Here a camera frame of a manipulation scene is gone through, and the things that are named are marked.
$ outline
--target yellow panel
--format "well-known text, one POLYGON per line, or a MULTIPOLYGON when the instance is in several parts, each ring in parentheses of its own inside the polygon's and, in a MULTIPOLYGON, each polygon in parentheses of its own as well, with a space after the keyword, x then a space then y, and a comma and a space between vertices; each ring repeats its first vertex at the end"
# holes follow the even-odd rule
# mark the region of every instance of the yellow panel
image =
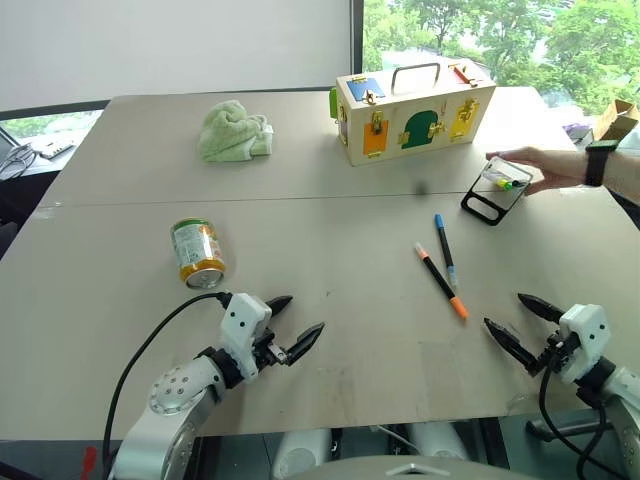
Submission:
POLYGON ((477 111, 478 102, 473 99, 466 100, 464 105, 461 105, 456 110, 456 116, 449 134, 452 142, 469 134, 477 111))

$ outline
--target window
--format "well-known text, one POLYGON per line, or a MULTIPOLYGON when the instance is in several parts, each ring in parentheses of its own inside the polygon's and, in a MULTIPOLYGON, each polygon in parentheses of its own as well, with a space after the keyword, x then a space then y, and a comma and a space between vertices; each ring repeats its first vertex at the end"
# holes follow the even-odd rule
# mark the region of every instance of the window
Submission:
POLYGON ((640 103, 640 0, 364 0, 363 71, 468 57, 561 125, 640 103))
POLYGON ((93 110, 16 118, 0 121, 0 127, 18 142, 32 143, 34 147, 51 141, 79 145, 101 114, 102 110, 93 110))

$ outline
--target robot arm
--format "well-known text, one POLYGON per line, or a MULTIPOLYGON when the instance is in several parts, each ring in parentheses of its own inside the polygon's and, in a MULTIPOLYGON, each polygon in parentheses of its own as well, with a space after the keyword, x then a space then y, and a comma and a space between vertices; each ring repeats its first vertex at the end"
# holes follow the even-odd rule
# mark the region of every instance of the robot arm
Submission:
POLYGON ((267 323, 291 298, 265 303, 239 293, 224 302, 222 348, 207 348, 153 383, 144 412, 123 440, 108 478, 181 480, 197 432, 226 390, 253 381, 268 365, 292 365, 322 332, 324 324, 314 325, 288 350, 273 343, 267 323))
POLYGON ((578 385, 577 395, 582 401, 594 408, 606 404, 627 471, 631 478, 640 480, 640 377, 602 355, 611 338, 604 309, 577 304, 563 312, 533 295, 518 297, 536 315, 558 324, 542 354, 535 357, 507 329, 485 318, 489 332, 531 376, 545 369, 556 356, 555 373, 564 383, 578 385))

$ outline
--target beige table surface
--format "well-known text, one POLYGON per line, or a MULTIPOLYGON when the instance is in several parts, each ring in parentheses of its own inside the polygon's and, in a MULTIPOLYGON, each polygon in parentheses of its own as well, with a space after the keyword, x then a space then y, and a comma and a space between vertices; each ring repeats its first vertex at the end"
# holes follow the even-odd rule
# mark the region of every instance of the beige table surface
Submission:
MULTIPOLYGON (((101 436, 128 358, 194 295, 169 241, 170 225, 186 216, 219 228, 229 263, 221 287, 294 295, 272 321, 281 345, 326 322, 306 357, 231 392, 203 433, 534 412, 539 378, 482 324, 488 316, 511 326, 539 352, 552 325, 526 313, 516 292, 603 305, 613 329, 606 355, 640 370, 640 237, 606 191, 535 195, 498 227, 463 212, 461 197, 38 208, 0 264, 0 436, 101 436), (421 241, 443 268, 435 212, 447 223, 466 326, 412 249, 421 241)), ((159 336, 126 383, 115 437, 138 418, 158 374, 216 345, 221 316, 217 302, 199 303, 159 336)), ((581 406, 574 390, 554 380, 551 407, 581 406)))
POLYGON ((212 93, 114 99, 41 205, 400 195, 464 192, 487 150, 533 144, 573 149, 532 88, 498 88, 474 144, 353 168, 329 118, 327 92, 212 93), (207 165, 196 153, 202 121, 237 98, 268 117, 273 154, 207 165))

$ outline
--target green door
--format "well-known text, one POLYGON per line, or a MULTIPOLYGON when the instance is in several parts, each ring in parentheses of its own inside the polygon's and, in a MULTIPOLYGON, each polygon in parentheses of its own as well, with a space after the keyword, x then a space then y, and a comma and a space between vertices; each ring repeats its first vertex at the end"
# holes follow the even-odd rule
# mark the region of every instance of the green door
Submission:
POLYGON ((433 141, 433 137, 427 138, 429 127, 438 121, 438 114, 433 110, 418 112, 413 115, 404 127, 405 133, 409 134, 409 141, 402 145, 402 148, 419 147, 428 145, 433 141))

